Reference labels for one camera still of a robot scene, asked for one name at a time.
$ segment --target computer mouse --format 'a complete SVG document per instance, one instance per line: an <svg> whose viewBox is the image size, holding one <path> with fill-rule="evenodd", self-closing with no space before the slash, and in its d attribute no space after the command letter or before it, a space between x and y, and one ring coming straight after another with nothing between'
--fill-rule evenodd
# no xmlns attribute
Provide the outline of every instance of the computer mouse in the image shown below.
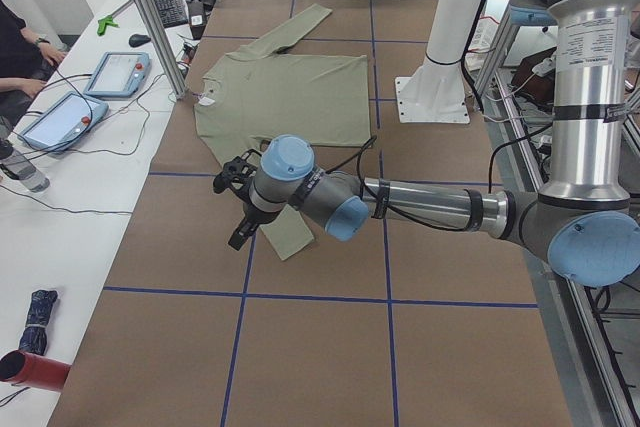
<svg viewBox="0 0 640 427"><path fill-rule="evenodd" d="M133 34L129 37L129 45L131 47L140 47L151 40L151 37L144 34Z"/></svg>

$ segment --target plastic bottle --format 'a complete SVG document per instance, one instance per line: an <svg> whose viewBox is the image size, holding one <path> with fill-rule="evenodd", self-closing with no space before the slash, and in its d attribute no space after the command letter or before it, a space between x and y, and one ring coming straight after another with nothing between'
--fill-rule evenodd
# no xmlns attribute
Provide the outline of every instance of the plastic bottle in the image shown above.
<svg viewBox="0 0 640 427"><path fill-rule="evenodd" d="M31 192L42 192L49 187L49 179L5 139L0 139L0 168Z"/></svg>

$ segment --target white desk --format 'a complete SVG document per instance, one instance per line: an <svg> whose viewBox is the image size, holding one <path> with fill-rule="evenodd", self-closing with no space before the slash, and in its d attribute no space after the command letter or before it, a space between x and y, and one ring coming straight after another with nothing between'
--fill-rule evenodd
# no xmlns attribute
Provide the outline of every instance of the white desk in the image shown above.
<svg viewBox="0 0 640 427"><path fill-rule="evenodd" d="M113 12L126 0L109 0L87 27L60 66L65 76L90 73L106 51L144 51L151 57L151 69L140 91L162 73L152 43L137 49L128 45L133 33L145 33L135 6L129 7L98 37L97 20ZM188 25L167 30L174 53L183 39L190 37ZM58 79L54 75L50 82ZM87 80L72 81L82 91ZM43 111L72 88L61 82L43 91L30 110ZM174 104L166 77L162 77L140 102L151 112L140 146L131 156L110 153L66 153L39 157L33 163L51 180L51 186L34 197L53 206L72 210L133 210L145 181L149 163L162 138ZM129 100L109 101L110 113ZM80 150L134 149L146 113L133 104L128 113L118 114L96 126L74 145ZM17 132L35 117L25 116ZM10 140L23 153L27 149L15 135ZM4 179L2 185L30 194L19 182ZM29 199L0 189L0 355L15 350L22 335L31 292L55 289L59 300L54 306L46 356L73 363L102 285L129 222L129 215L69 214L54 212ZM17 389L0 383L0 398ZM59 394L30 389L0 409L0 425L45 426Z"/></svg>

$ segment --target white mounting plate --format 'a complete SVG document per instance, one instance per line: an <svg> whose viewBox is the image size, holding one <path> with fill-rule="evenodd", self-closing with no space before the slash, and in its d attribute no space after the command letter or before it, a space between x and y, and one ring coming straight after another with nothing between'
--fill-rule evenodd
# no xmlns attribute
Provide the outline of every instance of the white mounting plate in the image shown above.
<svg viewBox="0 0 640 427"><path fill-rule="evenodd" d="M467 106L464 102L461 105L451 106L445 110L450 112L438 113L430 109L427 105L420 103L420 99L410 99L407 95L402 95L402 90L409 83L411 77L396 77L396 99L398 106L398 116L402 123L431 122L447 124L468 124L470 122Z"/></svg>

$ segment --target blue and white device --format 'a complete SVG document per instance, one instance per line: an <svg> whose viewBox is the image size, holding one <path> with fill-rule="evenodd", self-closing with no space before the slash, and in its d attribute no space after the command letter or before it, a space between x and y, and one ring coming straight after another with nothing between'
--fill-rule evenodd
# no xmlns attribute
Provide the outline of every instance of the blue and white device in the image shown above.
<svg viewBox="0 0 640 427"><path fill-rule="evenodd" d="M62 152L104 117L109 105L99 99L68 92L27 127L19 138L33 149Z"/></svg>
<svg viewBox="0 0 640 427"><path fill-rule="evenodd" d="M131 97L149 71L145 52L107 52L91 75L84 93L98 99Z"/></svg>

